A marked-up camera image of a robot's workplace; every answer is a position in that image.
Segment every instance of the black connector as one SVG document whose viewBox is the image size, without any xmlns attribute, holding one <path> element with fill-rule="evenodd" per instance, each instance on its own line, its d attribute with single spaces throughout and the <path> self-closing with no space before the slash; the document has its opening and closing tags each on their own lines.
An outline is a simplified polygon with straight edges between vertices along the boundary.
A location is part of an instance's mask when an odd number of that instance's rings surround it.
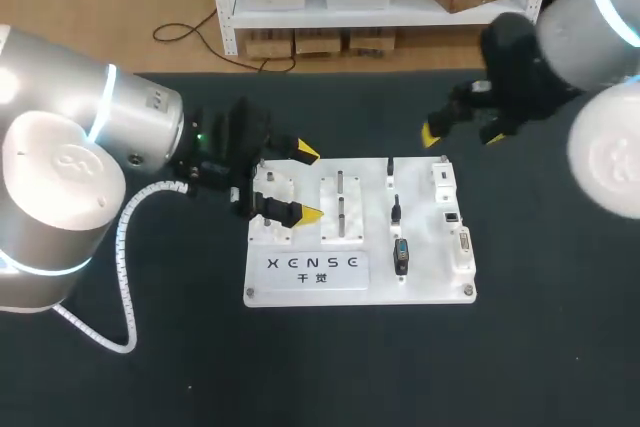
<svg viewBox="0 0 640 427">
<path fill-rule="evenodd" d="M 402 218 L 402 209 L 400 208 L 400 197 L 396 194 L 396 201 L 391 207 L 391 225 L 400 225 L 400 219 Z"/>
<path fill-rule="evenodd" d="M 393 265 L 396 269 L 396 275 L 409 273 L 409 243 L 406 239 L 396 239 L 393 249 Z"/>
</svg>

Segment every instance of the black mat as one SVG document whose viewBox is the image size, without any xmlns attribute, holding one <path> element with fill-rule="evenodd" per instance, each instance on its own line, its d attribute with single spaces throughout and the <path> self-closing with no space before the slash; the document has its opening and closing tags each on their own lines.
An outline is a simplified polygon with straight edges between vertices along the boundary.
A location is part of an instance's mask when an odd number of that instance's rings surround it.
<svg viewBox="0 0 640 427">
<path fill-rule="evenodd" d="M 324 157 L 399 157 L 425 155 L 426 112 L 470 76 L 149 77 L 189 105 L 247 95 Z M 138 348 L 108 353 L 52 312 L 0 315 L 0 425 L 638 425 L 640 222 L 572 181 L 579 107 L 490 148 L 465 126 L 430 152 L 454 163 L 471 306 L 250 310 L 247 227 L 226 198 L 152 197 L 129 239 Z M 129 177 L 128 190 L 161 178 Z M 117 339 L 112 240 L 67 306 Z"/>
</svg>

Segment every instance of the white board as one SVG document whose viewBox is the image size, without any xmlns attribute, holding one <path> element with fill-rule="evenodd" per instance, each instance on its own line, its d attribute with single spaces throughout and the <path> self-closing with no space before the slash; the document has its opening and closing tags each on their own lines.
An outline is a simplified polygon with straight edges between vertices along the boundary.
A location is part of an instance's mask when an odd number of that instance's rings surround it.
<svg viewBox="0 0 640 427">
<path fill-rule="evenodd" d="M 471 236 L 446 158 L 290 160 L 258 168 L 255 190 L 320 208 L 320 222 L 291 230 L 262 217 L 249 224 L 244 301 L 249 307 L 463 304 L 476 299 Z M 338 193 L 338 171 L 343 191 Z M 391 225 L 399 196 L 402 219 Z M 344 236 L 339 198 L 344 199 Z M 396 237 L 409 246 L 406 276 L 396 275 Z"/>
</svg>

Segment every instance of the floor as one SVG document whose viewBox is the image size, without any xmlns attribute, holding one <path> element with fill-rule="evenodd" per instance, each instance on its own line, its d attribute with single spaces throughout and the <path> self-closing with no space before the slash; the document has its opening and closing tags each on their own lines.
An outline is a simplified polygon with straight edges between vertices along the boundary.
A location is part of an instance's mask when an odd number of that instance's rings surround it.
<svg viewBox="0 0 640 427">
<path fill-rule="evenodd" d="M 0 0 L 0 22 L 133 72 L 245 71 L 214 57 L 194 36 L 171 45 L 157 43 L 151 37 L 160 24 L 195 24 L 213 8 L 214 0 Z M 222 50 L 216 21 L 204 26 L 202 32 Z M 477 27 L 408 29 L 401 32 L 398 48 L 387 58 L 303 59 L 295 71 L 481 67 L 478 33 Z M 287 65 L 288 61 L 274 61 L 268 68 L 277 70 Z"/>
</svg>

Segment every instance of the cable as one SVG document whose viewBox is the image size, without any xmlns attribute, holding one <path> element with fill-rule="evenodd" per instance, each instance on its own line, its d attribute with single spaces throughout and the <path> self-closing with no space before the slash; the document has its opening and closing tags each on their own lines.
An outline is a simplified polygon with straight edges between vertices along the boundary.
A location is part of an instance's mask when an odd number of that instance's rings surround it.
<svg viewBox="0 0 640 427">
<path fill-rule="evenodd" d="M 293 57 L 293 55 L 291 57 L 289 57 L 289 60 L 291 60 L 291 66 L 284 69 L 284 70 L 265 70 L 265 66 L 267 65 L 267 63 L 271 60 L 274 59 L 266 59 L 264 62 L 262 62 L 262 64 L 260 65 L 260 67 L 254 67 L 253 65 L 249 65 L 249 64 L 243 64 L 241 62 L 236 62 L 235 60 L 231 60 L 231 59 L 227 59 L 224 55 L 216 52 L 213 47 L 211 47 L 211 45 L 209 45 L 209 43 L 207 42 L 207 40 L 204 38 L 204 36 L 202 35 L 202 33 L 198 30 L 200 27 L 202 27 L 204 24 L 206 24 L 207 22 L 209 22 L 211 19 L 213 19 L 216 14 L 218 13 L 218 9 L 214 9 L 213 12 L 211 12 L 209 15 L 207 15 L 204 19 L 202 19 L 200 22 L 198 22 L 198 24 L 196 24 L 195 26 L 189 25 L 189 24 L 185 24 L 182 22 L 169 22 L 168 24 L 162 24 L 158 27 L 156 27 L 153 31 L 153 40 L 155 40 L 156 42 L 162 42 L 164 44 L 170 44 L 172 42 L 179 42 L 182 39 L 185 39 L 187 37 L 189 37 L 191 34 L 196 34 L 200 40 L 202 41 L 202 43 L 204 44 L 204 46 L 207 48 L 207 50 L 209 52 L 211 52 L 213 55 L 215 55 L 216 57 L 218 57 L 221 60 L 224 60 L 225 62 L 229 62 L 230 64 L 233 65 L 237 65 L 239 67 L 243 67 L 245 69 L 249 69 L 249 70 L 253 70 L 255 72 L 257 72 L 258 74 L 261 72 L 273 72 L 273 73 L 280 73 L 280 74 L 286 74 L 287 72 L 291 72 L 295 67 L 296 67 L 296 59 Z M 184 34 L 178 35 L 176 37 L 160 37 L 158 35 L 158 33 L 160 31 L 162 31 L 163 29 L 169 28 L 169 27 L 180 27 L 183 29 L 187 29 L 187 31 Z"/>
<path fill-rule="evenodd" d="M 125 208 L 120 214 L 120 220 L 118 221 L 118 230 L 116 233 L 116 271 L 118 273 L 118 284 L 120 286 L 120 296 L 122 297 L 122 307 L 124 308 L 124 317 L 127 322 L 127 333 L 129 340 L 126 345 L 116 344 L 107 339 L 103 335 L 100 335 L 87 324 L 82 322 L 78 317 L 69 312 L 67 309 L 58 304 L 53 307 L 58 314 L 71 322 L 75 327 L 98 344 L 103 347 L 116 352 L 118 354 L 128 354 L 136 348 L 138 342 L 138 333 L 136 330 L 136 319 L 133 313 L 133 303 L 131 302 L 131 294 L 129 293 L 129 281 L 127 279 L 127 261 L 126 261 L 126 237 L 127 229 L 129 227 L 129 219 L 133 215 L 133 211 L 138 207 L 140 202 L 156 192 L 173 191 L 181 194 L 186 194 L 189 189 L 188 185 L 184 182 L 174 181 L 162 181 L 148 185 L 127 203 Z"/>
</svg>

